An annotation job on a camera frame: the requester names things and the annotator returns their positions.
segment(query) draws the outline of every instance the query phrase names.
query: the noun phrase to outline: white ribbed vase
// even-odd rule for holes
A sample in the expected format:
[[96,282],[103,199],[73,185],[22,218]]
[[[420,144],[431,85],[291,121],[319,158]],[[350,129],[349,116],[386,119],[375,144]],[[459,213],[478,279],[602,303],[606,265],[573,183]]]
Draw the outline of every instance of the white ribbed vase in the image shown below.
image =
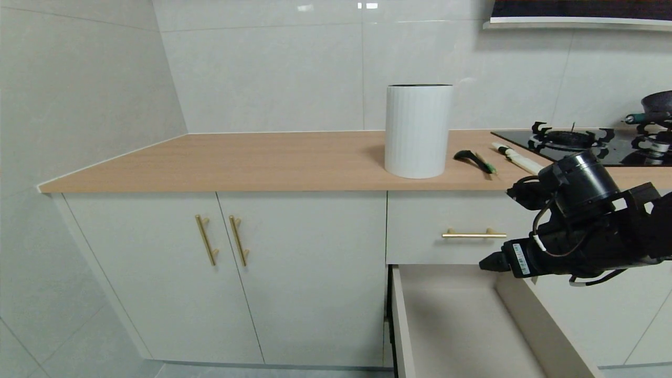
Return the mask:
[[404,178],[431,178],[446,168],[453,87],[387,87],[385,169]]

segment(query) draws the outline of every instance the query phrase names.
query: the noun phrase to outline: gold handle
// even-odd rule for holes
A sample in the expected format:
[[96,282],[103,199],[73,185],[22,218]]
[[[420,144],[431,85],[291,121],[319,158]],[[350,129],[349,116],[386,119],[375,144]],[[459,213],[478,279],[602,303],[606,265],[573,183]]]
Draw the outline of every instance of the gold handle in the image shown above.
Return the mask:
[[448,229],[448,232],[441,235],[444,239],[494,239],[507,237],[505,233],[497,233],[495,230],[488,228],[485,233],[456,233],[453,229]]
[[210,241],[208,240],[208,236],[206,235],[206,230],[203,227],[203,225],[207,225],[210,220],[208,218],[203,218],[201,219],[200,215],[196,215],[196,224],[198,225],[198,230],[201,231],[201,237],[203,238],[203,244],[206,245],[206,252],[208,252],[208,257],[210,258],[210,265],[214,266],[214,258],[217,256],[219,253],[218,249],[212,249],[210,247]]
[[236,218],[233,215],[228,216],[228,221],[231,222],[231,229],[233,230],[233,238],[236,239],[236,245],[238,246],[238,253],[241,254],[241,261],[243,261],[243,266],[247,266],[247,254],[250,253],[249,250],[244,250],[241,245],[241,236],[238,234],[238,226],[241,225],[241,219]]

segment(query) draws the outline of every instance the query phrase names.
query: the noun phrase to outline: open drawer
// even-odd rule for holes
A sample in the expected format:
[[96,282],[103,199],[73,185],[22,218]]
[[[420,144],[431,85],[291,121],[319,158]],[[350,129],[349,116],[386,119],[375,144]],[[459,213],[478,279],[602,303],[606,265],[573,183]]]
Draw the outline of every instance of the open drawer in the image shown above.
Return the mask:
[[527,280],[475,265],[392,266],[400,378],[603,377]]

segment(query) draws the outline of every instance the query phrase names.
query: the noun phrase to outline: black glass cooktop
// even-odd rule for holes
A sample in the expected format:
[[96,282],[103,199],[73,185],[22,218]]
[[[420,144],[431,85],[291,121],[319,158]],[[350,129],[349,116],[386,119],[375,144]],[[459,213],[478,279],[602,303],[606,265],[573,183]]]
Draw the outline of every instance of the black glass cooktop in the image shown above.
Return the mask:
[[635,130],[600,128],[592,130],[493,131],[494,135],[558,161],[567,155],[590,149],[604,166],[672,166],[672,131],[640,135]]

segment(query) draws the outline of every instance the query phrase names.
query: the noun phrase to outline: kitchen counter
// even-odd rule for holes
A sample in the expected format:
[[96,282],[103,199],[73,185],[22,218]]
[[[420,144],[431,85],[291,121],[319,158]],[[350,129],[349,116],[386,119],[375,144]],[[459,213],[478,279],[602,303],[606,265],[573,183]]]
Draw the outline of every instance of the kitchen counter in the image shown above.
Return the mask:
[[[384,169],[383,131],[183,135],[39,185],[43,193],[342,190],[505,190],[529,174],[491,148],[489,130],[452,130],[445,172],[412,180]],[[490,176],[455,152],[479,152]],[[542,165],[550,161],[516,148]],[[610,167],[621,189],[672,188],[672,167]]]

